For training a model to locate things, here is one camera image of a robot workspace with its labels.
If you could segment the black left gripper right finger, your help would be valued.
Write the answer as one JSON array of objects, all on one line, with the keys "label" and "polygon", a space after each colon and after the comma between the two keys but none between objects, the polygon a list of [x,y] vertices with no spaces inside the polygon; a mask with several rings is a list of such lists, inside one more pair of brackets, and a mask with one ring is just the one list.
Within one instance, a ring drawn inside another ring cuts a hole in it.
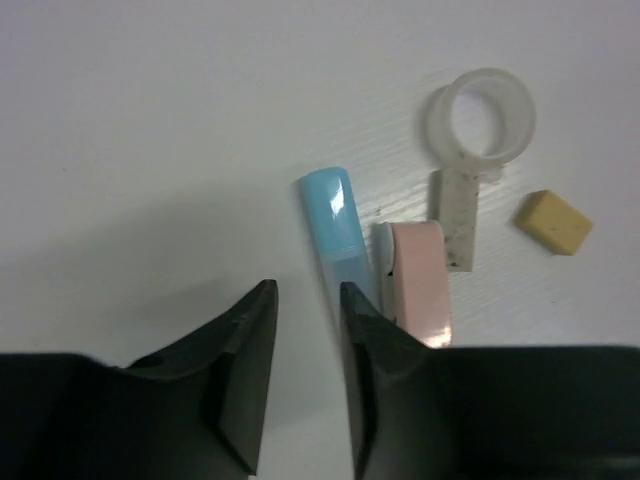
[{"label": "black left gripper right finger", "polygon": [[358,479],[635,479],[639,352],[430,348],[340,289]]}]

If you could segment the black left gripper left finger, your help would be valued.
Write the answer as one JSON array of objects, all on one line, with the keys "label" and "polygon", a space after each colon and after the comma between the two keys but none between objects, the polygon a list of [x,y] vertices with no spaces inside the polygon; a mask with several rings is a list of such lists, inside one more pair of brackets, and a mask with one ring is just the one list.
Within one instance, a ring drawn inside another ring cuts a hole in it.
[{"label": "black left gripper left finger", "polygon": [[228,311],[136,360],[1,358],[5,479],[246,479],[257,472],[278,314],[258,283]]}]

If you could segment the blue capped glue stick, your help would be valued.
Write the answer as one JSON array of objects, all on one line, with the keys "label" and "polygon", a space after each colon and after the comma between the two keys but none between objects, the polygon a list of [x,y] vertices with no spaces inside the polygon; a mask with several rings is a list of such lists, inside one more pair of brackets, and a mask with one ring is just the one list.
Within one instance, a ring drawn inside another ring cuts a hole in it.
[{"label": "blue capped glue stick", "polygon": [[338,347],[342,340],[341,284],[355,283],[377,306],[374,271],[348,172],[337,166],[315,170],[299,179],[298,188],[332,343]]}]

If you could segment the pink mini stapler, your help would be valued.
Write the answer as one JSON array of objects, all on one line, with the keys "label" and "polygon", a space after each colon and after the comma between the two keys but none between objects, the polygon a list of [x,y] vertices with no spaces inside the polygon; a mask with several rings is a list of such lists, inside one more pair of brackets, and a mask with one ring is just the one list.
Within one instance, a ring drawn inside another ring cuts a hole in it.
[{"label": "pink mini stapler", "polygon": [[383,315],[430,348],[452,340],[446,250],[434,220],[374,228]]}]

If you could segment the yellow eraser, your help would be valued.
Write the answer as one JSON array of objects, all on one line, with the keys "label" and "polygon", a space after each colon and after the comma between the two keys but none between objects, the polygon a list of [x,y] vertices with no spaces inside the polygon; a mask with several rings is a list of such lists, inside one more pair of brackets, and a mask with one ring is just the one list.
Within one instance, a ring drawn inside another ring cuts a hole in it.
[{"label": "yellow eraser", "polygon": [[514,217],[517,228],[554,255],[573,256],[594,223],[551,190],[533,192]]}]

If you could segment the clear tape dispenser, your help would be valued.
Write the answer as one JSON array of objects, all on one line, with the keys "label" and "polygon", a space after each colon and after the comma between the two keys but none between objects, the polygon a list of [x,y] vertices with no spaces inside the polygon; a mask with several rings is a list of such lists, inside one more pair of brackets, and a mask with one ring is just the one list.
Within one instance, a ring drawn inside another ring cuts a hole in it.
[{"label": "clear tape dispenser", "polygon": [[[462,105],[472,103],[489,116],[484,146],[466,139],[456,120]],[[497,181],[505,166],[523,154],[536,124],[530,89],[505,69],[465,72],[428,97],[422,114],[423,139],[439,164],[431,213],[442,227],[449,271],[473,270],[480,186]]]}]

